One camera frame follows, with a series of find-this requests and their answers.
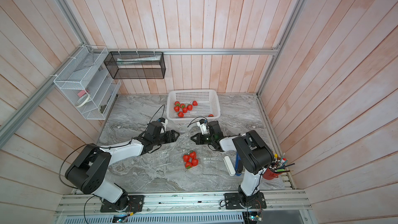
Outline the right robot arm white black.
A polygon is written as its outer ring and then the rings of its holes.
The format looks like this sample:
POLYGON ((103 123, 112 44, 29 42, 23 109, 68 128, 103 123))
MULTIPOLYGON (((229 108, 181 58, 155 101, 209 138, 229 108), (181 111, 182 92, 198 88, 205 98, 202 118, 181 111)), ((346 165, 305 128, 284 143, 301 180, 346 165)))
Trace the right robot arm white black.
POLYGON ((259 194, 263 173, 274 161, 272 150, 255 130, 235 136, 225 136, 218 121, 205 118, 196 122, 200 133, 191 137, 197 145, 209 145, 214 151, 235 151, 245 169, 244 179, 238 188, 245 200, 251 200, 259 194))

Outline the blue object on table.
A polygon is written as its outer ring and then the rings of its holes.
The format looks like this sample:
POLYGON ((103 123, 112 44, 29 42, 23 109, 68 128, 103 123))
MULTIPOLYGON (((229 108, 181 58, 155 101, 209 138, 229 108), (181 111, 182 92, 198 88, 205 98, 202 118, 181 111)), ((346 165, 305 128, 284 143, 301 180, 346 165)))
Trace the blue object on table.
POLYGON ((234 167, 234 169, 235 169, 235 175, 236 175, 236 176, 241 176, 242 171, 243 171, 243 169, 244 169, 244 166, 243 166, 243 162, 242 162, 242 160, 241 160, 241 158, 240 158, 240 156, 239 156, 238 153, 236 153, 236 159, 235 159, 235 167, 234 167))

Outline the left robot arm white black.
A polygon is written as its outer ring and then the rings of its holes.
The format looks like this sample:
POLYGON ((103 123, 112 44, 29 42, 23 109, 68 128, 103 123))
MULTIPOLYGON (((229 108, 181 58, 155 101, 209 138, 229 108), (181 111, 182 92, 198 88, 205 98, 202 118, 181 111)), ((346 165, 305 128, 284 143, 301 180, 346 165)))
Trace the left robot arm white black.
POLYGON ((116 162, 147 154, 155 146, 174 143, 180 136, 175 130, 166 130, 167 120, 161 118, 149 123, 144 132, 127 142, 109 146, 86 145, 65 172, 65 178, 84 194, 100 197, 124 209, 127 192, 105 178, 108 167, 116 162))

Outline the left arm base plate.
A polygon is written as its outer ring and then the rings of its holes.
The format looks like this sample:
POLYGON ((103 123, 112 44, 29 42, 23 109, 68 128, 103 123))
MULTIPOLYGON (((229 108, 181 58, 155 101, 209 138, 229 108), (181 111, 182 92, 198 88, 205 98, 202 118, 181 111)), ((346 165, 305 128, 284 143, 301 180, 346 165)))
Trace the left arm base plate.
POLYGON ((102 200, 101 213, 112 212, 141 212, 144 204, 144 195, 122 195, 116 203, 110 203, 107 200, 102 200))

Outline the black mesh wall basket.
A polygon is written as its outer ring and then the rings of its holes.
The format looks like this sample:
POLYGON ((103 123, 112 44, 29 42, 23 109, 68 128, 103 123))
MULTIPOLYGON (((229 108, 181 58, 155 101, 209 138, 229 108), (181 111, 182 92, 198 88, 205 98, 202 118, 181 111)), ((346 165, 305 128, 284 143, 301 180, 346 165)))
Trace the black mesh wall basket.
POLYGON ((163 53, 155 51, 112 51, 104 64, 114 79, 163 79, 163 53))

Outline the pink note pad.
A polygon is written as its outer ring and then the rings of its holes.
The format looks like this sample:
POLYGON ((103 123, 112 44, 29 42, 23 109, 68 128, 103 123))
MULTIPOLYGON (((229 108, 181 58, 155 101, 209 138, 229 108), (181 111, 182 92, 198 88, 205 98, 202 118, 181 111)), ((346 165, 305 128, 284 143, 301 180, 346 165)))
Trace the pink note pad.
POLYGON ((81 90, 80 92, 78 92, 77 96, 78 96, 78 97, 82 97, 82 96, 84 96, 85 94, 87 94, 87 91, 86 91, 86 90, 81 90))

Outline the clear plastic clamshell container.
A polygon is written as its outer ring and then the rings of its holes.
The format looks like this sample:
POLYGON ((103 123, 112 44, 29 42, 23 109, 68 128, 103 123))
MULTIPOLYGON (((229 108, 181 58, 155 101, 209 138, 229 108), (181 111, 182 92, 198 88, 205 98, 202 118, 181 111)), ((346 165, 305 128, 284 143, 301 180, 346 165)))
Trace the clear plastic clamshell container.
POLYGON ((163 150, 156 155, 154 163, 173 171, 183 171, 198 167, 200 159, 197 150, 163 150))

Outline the white perforated plastic basket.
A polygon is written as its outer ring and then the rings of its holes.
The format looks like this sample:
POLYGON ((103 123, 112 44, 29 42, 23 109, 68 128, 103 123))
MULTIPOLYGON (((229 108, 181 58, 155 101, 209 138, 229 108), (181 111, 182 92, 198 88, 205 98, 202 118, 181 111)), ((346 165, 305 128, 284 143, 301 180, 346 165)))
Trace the white perforated plastic basket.
POLYGON ((166 106, 167 119, 176 124, 197 121, 200 117, 214 120, 221 116, 218 95, 212 89, 172 91, 166 106))

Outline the packed strawberry with long stem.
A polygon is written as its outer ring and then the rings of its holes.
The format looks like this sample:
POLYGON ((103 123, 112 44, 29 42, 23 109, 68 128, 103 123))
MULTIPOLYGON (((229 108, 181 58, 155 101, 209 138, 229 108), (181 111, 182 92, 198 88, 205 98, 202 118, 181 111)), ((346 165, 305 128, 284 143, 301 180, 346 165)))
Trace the packed strawberry with long stem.
POLYGON ((190 152, 190 153, 189 153, 189 156, 190 156, 192 159, 196 159, 196 158, 197 158, 197 154, 196 154, 195 151, 190 152))

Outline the red pen cup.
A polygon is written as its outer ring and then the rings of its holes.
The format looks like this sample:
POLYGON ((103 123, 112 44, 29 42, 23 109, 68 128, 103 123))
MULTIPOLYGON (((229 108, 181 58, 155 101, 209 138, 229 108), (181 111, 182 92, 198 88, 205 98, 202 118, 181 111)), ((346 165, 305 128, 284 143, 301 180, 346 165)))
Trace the red pen cup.
POLYGON ((279 173, 276 173, 274 170, 272 170, 272 167, 268 167, 263 173, 262 177, 265 180, 273 180, 275 178, 279 177, 279 173))

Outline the roll of tape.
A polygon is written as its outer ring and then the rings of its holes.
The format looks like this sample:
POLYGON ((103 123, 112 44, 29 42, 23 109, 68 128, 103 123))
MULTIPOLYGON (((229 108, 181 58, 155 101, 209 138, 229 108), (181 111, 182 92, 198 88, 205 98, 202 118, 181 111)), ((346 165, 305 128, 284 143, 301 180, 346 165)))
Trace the roll of tape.
POLYGON ((87 102, 90 101, 90 98, 91 98, 90 94, 88 94, 88 93, 84 94, 83 96, 81 96, 78 99, 78 101, 76 103, 76 107, 80 108, 80 107, 84 106, 87 102))

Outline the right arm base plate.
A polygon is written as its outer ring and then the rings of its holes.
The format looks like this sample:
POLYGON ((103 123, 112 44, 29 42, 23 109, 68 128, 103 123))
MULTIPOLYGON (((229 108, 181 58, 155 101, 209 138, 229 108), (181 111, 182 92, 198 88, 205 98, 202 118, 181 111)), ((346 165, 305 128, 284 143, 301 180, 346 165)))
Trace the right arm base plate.
POLYGON ((242 192, 225 193, 226 209, 266 209, 264 194, 260 191, 253 196, 246 196, 242 192))

